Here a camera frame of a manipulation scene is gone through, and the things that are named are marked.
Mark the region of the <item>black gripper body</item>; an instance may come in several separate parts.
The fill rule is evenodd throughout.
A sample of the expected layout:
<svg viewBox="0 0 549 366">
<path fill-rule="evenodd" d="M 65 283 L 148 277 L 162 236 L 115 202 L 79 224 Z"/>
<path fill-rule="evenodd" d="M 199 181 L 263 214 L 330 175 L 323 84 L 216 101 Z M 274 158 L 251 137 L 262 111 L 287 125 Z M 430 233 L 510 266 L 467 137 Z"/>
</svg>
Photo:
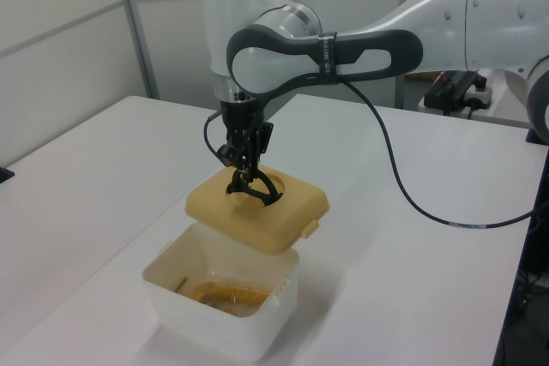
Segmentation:
<svg viewBox="0 0 549 366">
<path fill-rule="evenodd" d="M 228 133 L 248 130 L 263 121 L 262 102 L 257 99 L 220 102 L 222 121 Z"/>
</svg>

